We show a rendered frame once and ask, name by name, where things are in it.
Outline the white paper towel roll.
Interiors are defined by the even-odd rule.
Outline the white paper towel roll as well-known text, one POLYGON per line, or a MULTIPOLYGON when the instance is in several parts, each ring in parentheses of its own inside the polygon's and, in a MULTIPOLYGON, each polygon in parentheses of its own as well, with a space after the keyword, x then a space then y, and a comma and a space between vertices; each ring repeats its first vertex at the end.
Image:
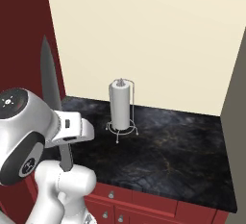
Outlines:
POLYGON ((110 84, 111 122, 114 130, 130 127, 130 83, 117 79, 110 84))

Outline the dark red tall cabinet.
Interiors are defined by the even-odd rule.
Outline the dark red tall cabinet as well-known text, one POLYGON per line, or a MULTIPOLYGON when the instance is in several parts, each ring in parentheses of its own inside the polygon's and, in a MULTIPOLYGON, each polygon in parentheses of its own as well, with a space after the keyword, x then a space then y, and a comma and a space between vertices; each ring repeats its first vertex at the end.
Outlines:
MULTIPOLYGON (((43 36, 51 48, 62 100, 65 89, 49 0, 0 0, 0 93, 24 88, 43 100, 43 36)), ((12 186, 0 185, 0 224, 26 224, 37 200, 34 176, 12 186)))

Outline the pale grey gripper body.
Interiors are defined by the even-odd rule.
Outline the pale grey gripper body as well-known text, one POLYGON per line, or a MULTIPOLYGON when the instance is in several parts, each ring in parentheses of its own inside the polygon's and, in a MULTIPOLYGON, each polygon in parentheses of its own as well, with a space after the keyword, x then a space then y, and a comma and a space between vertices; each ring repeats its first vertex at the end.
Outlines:
POLYGON ((94 127, 93 125, 86 119, 81 119, 81 133, 78 136, 79 141, 91 141, 94 140, 94 127))

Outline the red drawer front with knob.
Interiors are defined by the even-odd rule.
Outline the red drawer front with knob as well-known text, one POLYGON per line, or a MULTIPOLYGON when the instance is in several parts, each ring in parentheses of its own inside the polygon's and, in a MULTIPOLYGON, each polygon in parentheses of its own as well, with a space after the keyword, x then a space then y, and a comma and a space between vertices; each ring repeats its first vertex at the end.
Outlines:
POLYGON ((124 187, 97 183, 95 189, 86 197, 86 199, 102 202, 108 205, 133 208, 133 192, 124 187), (114 192, 114 198, 108 197, 109 193, 114 192))

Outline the red cabinet door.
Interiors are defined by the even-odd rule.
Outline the red cabinet door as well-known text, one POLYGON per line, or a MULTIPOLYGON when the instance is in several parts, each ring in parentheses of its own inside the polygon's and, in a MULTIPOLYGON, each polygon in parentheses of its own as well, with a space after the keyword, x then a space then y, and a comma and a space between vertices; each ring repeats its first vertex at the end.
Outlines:
POLYGON ((112 205, 94 200, 86 200, 89 212, 96 218, 98 224, 114 224, 114 210, 112 205), (103 218, 103 213, 108 212, 108 218, 103 218))
POLYGON ((175 224, 170 220, 157 218, 140 212, 129 211, 122 208, 115 208, 115 224, 175 224), (123 215, 123 223, 117 221, 119 215, 123 215))

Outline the grey tall fridge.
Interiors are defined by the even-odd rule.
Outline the grey tall fridge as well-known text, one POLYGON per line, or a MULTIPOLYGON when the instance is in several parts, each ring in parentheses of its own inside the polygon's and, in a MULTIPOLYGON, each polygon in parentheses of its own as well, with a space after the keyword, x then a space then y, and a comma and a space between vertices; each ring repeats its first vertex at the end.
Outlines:
POLYGON ((234 183, 237 212, 226 224, 246 224, 246 28, 221 112, 221 121, 234 183))

